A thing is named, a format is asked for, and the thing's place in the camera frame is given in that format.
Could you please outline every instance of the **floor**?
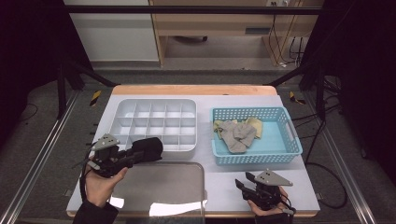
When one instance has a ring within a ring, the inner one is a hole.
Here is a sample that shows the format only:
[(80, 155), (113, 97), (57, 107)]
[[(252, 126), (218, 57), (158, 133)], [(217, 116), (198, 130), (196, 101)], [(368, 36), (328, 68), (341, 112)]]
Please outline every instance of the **floor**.
[[(110, 80), (131, 84), (264, 84), (286, 74), (298, 65), (293, 59), (286, 67), (273, 66), (260, 38), (173, 37), (170, 39), (163, 67), (135, 67), (129, 70), (99, 70)], [(299, 77), (277, 87), (290, 116), (300, 118), (314, 113), (314, 91), (300, 92)], [(73, 189), (78, 171), (70, 169), (92, 141), (111, 89), (84, 77), (81, 92), (67, 90), (69, 99), (77, 99), (70, 118), (59, 123), (56, 83), (49, 83), (29, 95), (29, 105), (21, 115), (13, 136), (2, 148), (0, 157), (0, 212), (4, 223), (71, 223), (64, 212), (68, 192)], [(92, 93), (101, 90), (96, 106), (88, 106)], [(297, 100), (290, 100), (290, 92)], [(337, 105), (336, 97), (327, 93), (328, 105)], [(295, 223), (396, 223), (392, 212), (396, 201), (394, 186), (375, 161), (362, 159), (359, 142), (336, 107), (329, 111), (326, 126), (319, 135), (311, 160), (330, 167), (338, 174), (348, 193), (341, 209), (322, 205), (314, 218), (295, 219)], [(304, 146), (304, 157), (318, 130), (318, 119), (295, 120), (294, 125)], [(49, 135), (54, 126), (61, 133)], [(317, 166), (307, 167), (314, 189), (324, 195), (323, 202), (340, 204), (343, 189), (337, 178)], [(207, 219), (206, 223), (252, 223), (252, 219)]]

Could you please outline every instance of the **light blue basket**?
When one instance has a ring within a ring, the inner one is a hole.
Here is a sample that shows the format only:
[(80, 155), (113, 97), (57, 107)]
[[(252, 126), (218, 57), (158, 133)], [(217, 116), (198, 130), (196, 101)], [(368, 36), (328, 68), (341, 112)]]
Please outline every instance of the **light blue basket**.
[(212, 108), (210, 121), (262, 121), (262, 138), (254, 139), (247, 151), (233, 154), (217, 133), (213, 133), (212, 149), (217, 165), (289, 163), (301, 155), (303, 148), (285, 107)]

